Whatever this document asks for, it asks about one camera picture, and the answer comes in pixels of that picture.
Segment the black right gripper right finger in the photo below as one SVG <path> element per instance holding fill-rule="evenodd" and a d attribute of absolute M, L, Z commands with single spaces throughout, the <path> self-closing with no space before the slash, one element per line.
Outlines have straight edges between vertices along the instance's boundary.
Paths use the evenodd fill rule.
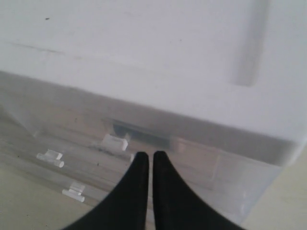
<path fill-rule="evenodd" d="M 153 155 L 153 211 L 157 230 L 241 230 L 185 183 L 164 151 Z"/>

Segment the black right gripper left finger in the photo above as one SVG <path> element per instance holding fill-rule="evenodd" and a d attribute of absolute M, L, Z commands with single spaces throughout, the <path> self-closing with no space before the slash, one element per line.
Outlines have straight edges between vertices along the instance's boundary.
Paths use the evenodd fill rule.
<path fill-rule="evenodd" d="M 66 230 L 144 230 L 149 184 L 149 157 L 136 153 L 115 188 Z"/>

